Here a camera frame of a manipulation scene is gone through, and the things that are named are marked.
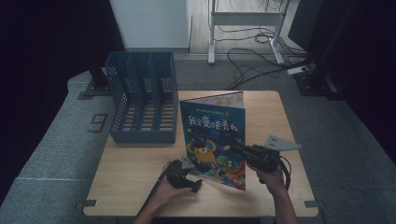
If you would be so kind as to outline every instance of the white wall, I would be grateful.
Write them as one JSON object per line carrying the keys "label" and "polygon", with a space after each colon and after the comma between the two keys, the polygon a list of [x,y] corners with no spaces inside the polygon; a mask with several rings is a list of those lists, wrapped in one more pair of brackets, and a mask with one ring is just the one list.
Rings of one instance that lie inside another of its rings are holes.
{"label": "white wall", "polygon": [[188,48],[189,1],[110,0],[124,47]]}

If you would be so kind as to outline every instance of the person's right hand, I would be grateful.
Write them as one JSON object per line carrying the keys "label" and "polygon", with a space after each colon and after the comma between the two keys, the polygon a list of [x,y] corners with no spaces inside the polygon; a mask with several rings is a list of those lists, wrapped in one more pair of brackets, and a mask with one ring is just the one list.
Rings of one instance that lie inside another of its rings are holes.
{"label": "person's right hand", "polygon": [[265,182],[265,185],[267,186],[268,191],[272,195],[275,195],[283,190],[287,191],[284,180],[283,180],[282,168],[279,165],[277,166],[277,169],[275,171],[273,171],[272,173],[268,173],[268,174],[266,174],[265,172],[257,169],[256,167],[254,167],[250,164],[247,164],[247,166],[256,172],[256,175],[259,179],[262,179]]}

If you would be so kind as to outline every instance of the children's book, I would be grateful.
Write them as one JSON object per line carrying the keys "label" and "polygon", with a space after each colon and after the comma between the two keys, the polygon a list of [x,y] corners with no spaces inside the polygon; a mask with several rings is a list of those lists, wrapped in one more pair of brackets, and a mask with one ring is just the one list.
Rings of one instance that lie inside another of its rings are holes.
{"label": "children's book", "polygon": [[245,108],[242,91],[180,101],[191,174],[246,190],[245,159],[227,146],[245,146]]}

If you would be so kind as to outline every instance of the hand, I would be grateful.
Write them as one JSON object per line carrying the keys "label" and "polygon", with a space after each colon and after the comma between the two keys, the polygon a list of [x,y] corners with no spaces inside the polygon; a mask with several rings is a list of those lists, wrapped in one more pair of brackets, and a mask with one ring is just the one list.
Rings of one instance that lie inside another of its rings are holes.
{"label": "hand", "polygon": [[[169,166],[170,161],[168,161],[165,166],[163,167],[162,173],[165,169]],[[154,195],[152,196],[150,202],[154,202],[158,204],[160,207],[166,205],[167,203],[171,202],[174,198],[179,195],[190,193],[192,191],[191,188],[184,188],[184,189],[175,189],[166,179],[166,176],[159,180],[161,181],[160,186],[155,191]]]}
{"label": "hand", "polygon": [[272,173],[266,174],[265,172],[257,169],[256,167],[247,164],[247,166],[256,172],[256,175],[259,179],[264,180],[265,185],[268,188],[268,191],[272,194],[278,194],[281,190],[286,190],[286,186],[283,180],[283,172],[282,168],[278,165],[276,170]]}

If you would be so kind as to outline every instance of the open book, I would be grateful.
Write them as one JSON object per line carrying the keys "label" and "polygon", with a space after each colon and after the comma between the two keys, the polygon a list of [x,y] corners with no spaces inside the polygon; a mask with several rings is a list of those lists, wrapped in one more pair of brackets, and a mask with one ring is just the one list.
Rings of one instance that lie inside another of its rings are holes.
{"label": "open book", "polygon": [[238,91],[180,101],[187,157],[196,167],[191,174],[246,189],[245,159],[224,148],[245,146],[243,99]]}

